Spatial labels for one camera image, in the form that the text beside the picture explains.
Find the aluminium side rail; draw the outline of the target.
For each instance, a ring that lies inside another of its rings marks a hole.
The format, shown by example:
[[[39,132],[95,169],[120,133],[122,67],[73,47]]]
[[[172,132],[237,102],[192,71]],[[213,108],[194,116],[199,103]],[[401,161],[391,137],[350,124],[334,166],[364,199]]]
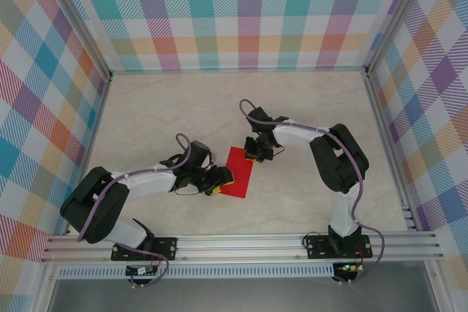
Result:
[[[93,129],[92,129],[92,133],[91,133],[91,137],[90,137],[90,140],[89,140],[88,147],[86,149],[86,152],[84,153],[79,178],[78,178],[78,181],[76,182],[75,187],[73,189],[75,189],[78,186],[78,184],[84,179],[84,177],[87,174],[87,170],[88,170],[88,167],[89,167],[89,164],[90,164],[90,161],[91,161],[91,156],[92,156],[94,145],[95,145],[95,142],[96,142],[96,138],[97,138],[97,135],[98,135],[98,132],[99,132],[99,127],[100,127],[100,124],[101,124],[101,121],[102,121],[102,116],[103,116],[103,113],[105,111],[105,107],[106,107],[107,99],[108,99],[108,96],[109,96],[109,93],[110,93],[110,88],[111,88],[112,82],[113,82],[113,78],[110,78],[105,84],[105,89],[103,91],[103,96],[102,96],[102,102],[101,102],[101,105],[99,106],[98,113],[97,113],[97,116],[96,116],[95,121],[94,121],[94,126],[93,126]]]
[[[384,112],[380,105],[378,96],[374,90],[374,84],[372,82],[371,75],[367,72],[363,72],[362,78],[364,88],[366,90],[366,94],[374,114],[377,129],[380,134],[380,139],[388,162],[390,173],[399,197],[401,210],[407,223],[407,228],[408,230],[412,231],[420,231],[418,214],[414,211],[412,199],[393,145],[392,135],[390,133],[390,129],[386,125]]]

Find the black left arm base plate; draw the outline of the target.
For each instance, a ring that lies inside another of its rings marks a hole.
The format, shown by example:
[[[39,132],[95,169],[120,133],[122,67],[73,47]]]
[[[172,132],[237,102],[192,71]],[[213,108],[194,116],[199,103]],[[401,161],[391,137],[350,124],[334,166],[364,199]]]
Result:
[[[167,258],[168,261],[173,261],[176,257],[177,250],[176,237],[152,237],[145,239],[138,247],[137,250],[149,251],[151,253],[160,254]],[[124,248],[123,246],[115,244],[113,246],[110,259],[112,261],[151,261],[152,255],[142,254]]]

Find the aluminium mounting rail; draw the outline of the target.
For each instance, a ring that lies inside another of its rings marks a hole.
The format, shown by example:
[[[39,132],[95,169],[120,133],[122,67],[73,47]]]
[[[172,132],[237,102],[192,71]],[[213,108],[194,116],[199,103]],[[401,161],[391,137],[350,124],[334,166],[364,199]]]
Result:
[[[383,252],[382,261],[437,261],[444,254],[432,232],[386,232],[385,244],[380,237],[369,234],[373,252],[371,261]],[[316,249],[302,234],[264,235],[181,235],[175,251],[177,263],[283,263],[305,262],[307,254]],[[49,264],[110,263],[113,244],[102,241],[78,242],[75,236],[52,236],[42,255]]]

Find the aluminium frame post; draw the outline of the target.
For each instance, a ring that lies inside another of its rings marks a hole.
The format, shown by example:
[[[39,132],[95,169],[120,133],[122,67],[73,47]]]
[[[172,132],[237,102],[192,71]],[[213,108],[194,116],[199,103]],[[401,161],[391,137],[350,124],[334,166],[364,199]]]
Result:
[[[77,35],[81,39],[83,46],[87,49],[88,54],[91,57],[91,60],[96,64],[97,69],[102,73],[106,81],[110,82],[112,80],[112,73],[104,60],[101,51],[99,50],[94,38],[91,35],[91,32],[86,27],[85,21],[80,15],[78,8],[76,7],[73,0],[58,0],[59,4],[63,8],[64,14],[67,16],[67,19],[70,21],[71,26],[76,30]]]
[[[398,32],[400,26],[407,18],[415,1],[416,0],[398,0],[396,2],[396,5],[393,7],[393,14],[390,17],[385,31],[383,32],[380,40],[377,42],[375,49],[372,51],[368,64],[363,67],[364,80],[372,79],[372,75],[375,73],[376,68],[383,60],[385,54],[387,53],[390,47],[391,42],[396,36],[396,33]]]

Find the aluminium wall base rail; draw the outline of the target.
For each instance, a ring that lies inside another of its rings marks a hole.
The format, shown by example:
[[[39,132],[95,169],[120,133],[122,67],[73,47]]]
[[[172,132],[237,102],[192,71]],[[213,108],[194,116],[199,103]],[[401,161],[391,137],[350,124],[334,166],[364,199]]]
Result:
[[[162,75],[162,74],[201,74],[201,73],[247,73],[247,72],[365,72],[362,66],[311,67],[311,68],[248,68],[248,69],[171,69],[171,70],[114,70],[116,75]]]

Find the red paper sheet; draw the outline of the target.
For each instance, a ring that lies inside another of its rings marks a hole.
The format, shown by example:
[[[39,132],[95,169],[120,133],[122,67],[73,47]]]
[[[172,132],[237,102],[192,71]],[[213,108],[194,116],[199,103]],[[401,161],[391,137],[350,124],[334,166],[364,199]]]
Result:
[[[233,182],[221,187],[221,193],[244,199],[252,175],[254,162],[244,158],[244,149],[232,146],[227,156],[226,167],[233,175]]]

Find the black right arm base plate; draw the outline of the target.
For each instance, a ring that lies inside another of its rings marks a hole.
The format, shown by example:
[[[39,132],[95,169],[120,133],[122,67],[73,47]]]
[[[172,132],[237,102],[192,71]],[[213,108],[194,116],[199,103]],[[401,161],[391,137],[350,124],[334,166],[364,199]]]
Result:
[[[368,235],[343,238],[339,235],[308,235],[303,243],[308,259],[370,259],[373,251]]]

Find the small black circuit board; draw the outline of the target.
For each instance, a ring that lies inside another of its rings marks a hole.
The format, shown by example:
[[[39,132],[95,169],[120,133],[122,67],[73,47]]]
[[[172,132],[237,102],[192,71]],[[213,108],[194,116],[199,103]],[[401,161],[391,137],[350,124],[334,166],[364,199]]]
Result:
[[[126,276],[155,276],[158,273],[157,266],[126,266]]]

